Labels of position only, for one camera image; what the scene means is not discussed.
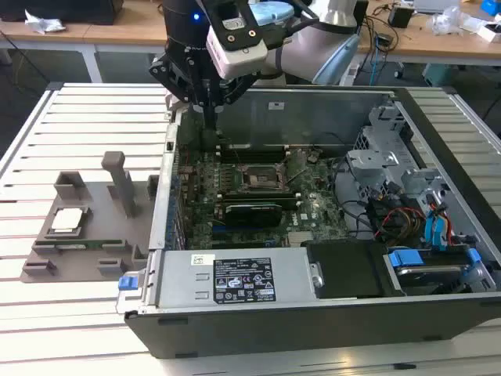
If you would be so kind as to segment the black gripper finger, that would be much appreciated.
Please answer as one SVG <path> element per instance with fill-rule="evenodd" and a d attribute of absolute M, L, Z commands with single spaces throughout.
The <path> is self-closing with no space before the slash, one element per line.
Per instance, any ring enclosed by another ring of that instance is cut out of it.
<path fill-rule="evenodd" d="M 236 102 L 258 79 L 258 74 L 247 74 L 225 81 L 221 78 L 210 80 L 210 129 L 216 129 L 218 113 L 225 105 Z"/>
<path fill-rule="evenodd" d="M 152 62 L 150 74 L 179 101 L 197 107 L 203 115 L 204 127 L 211 129 L 209 90 L 196 53 L 182 52 L 175 56 L 166 52 Z"/>

